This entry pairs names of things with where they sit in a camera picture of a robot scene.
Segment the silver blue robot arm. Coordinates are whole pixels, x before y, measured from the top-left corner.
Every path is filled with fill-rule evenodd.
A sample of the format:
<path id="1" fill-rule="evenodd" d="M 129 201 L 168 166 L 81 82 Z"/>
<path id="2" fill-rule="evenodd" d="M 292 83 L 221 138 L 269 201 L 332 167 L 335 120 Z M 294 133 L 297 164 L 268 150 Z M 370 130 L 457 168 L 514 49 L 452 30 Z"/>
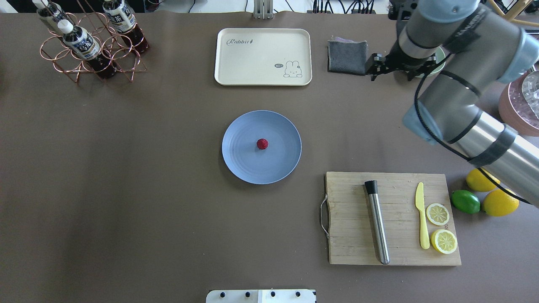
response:
<path id="1" fill-rule="evenodd" d="M 366 74 L 427 75 L 439 46 L 453 58 L 416 96 L 403 123 L 537 206 L 538 148 L 476 102 L 493 82 L 512 82 L 537 62 L 538 41 L 478 0 L 420 0 L 391 51 L 368 58 Z"/>

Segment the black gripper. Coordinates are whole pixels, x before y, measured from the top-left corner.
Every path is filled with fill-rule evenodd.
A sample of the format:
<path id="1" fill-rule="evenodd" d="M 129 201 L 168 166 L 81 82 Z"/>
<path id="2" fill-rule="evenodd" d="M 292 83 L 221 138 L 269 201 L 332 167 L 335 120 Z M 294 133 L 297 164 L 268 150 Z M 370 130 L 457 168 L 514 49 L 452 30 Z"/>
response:
<path id="1" fill-rule="evenodd" d="M 386 56 L 380 53 L 373 53 L 365 63 L 365 74 L 374 81 L 381 74 L 388 74 L 395 71 L 403 71 L 407 75 L 408 81 L 416 76 L 429 74 L 437 65 L 437 56 L 433 53 L 426 58 L 412 58 L 402 50 L 389 53 Z"/>

